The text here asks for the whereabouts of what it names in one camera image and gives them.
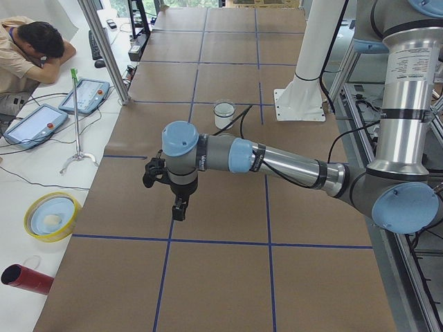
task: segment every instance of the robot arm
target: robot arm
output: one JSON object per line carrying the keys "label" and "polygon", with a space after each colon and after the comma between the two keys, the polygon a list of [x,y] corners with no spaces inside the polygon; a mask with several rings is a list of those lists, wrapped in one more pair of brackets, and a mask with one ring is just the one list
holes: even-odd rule
{"label": "robot arm", "polygon": [[207,169],[262,172],[324,190],[392,232],[416,232],[442,218],[422,155],[443,42],[443,3],[365,0],[357,11],[356,38],[382,40],[390,53],[375,159],[366,169],[327,164],[229,135],[199,135],[192,124],[173,122],[162,134],[165,158],[146,165],[143,182],[170,185],[175,220],[185,219],[197,173]]}
{"label": "robot arm", "polygon": [[440,202],[422,182],[404,182],[367,174],[341,163],[327,164],[232,135],[198,134],[189,122],[176,121],[163,130],[163,153],[146,164],[143,182],[170,185],[176,199],[174,220],[186,217],[190,195],[197,189],[198,171],[262,172],[294,185],[323,190],[345,201],[393,232],[415,232],[440,217]]}

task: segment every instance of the blue joint cap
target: blue joint cap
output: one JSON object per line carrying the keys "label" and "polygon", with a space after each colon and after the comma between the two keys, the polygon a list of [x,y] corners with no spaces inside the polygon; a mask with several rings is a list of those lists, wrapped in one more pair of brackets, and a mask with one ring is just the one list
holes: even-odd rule
{"label": "blue joint cap", "polygon": [[442,0],[409,0],[414,9],[429,17],[443,19],[443,1]]}
{"label": "blue joint cap", "polygon": [[425,183],[401,183],[375,201],[372,220],[391,232],[410,234],[429,225],[439,205],[437,195]]}
{"label": "blue joint cap", "polygon": [[191,151],[199,140],[197,128],[186,121],[168,124],[161,133],[163,152],[171,157],[178,157]]}
{"label": "blue joint cap", "polygon": [[389,53],[389,49],[381,41],[354,39],[354,50],[362,54]]}
{"label": "blue joint cap", "polygon": [[252,151],[252,142],[250,140],[234,139],[229,150],[229,170],[232,173],[249,172],[253,162]]}

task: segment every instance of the window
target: window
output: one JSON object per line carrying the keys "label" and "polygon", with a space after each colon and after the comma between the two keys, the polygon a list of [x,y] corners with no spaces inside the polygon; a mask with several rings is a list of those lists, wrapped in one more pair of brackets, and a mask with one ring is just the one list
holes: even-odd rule
{"label": "window", "polygon": [[[109,0],[109,2],[111,3],[111,7],[117,10],[119,17],[129,17],[127,0]],[[219,6],[219,0],[164,0],[163,2],[169,7],[215,8]],[[148,18],[156,15],[153,0],[143,0],[143,5],[145,6],[145,12]]]}

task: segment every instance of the tablet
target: tablet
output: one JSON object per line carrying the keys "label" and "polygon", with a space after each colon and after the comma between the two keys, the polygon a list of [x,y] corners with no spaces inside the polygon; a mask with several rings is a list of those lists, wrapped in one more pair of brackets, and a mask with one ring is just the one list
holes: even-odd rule
{"label": "tablet", "polygon": [[67,118],[65,112],[43,104],[8,129],[3,136],[8,142],[30,149],[48,140]]}
{"label": "tablet", "polygon": [[[109,90],[109,83],[82,78],[77,83],[77,108],[79,114],[91,114],[101,104]],[[73,90],[63,99],[58,107],[67,112],[74,112]]]}

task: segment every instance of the computer mouse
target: computer mouse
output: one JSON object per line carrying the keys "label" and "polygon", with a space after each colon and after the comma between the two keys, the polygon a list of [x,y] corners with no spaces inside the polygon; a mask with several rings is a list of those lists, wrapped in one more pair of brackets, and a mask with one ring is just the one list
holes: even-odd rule
{"label": "computer mouse", "polygon": [[105,61],[99,59],[99,60],[96,60],[96,62],[94,63],[94,66],[96,68],[103,68],[106,66],[106,64],[105,64]]}

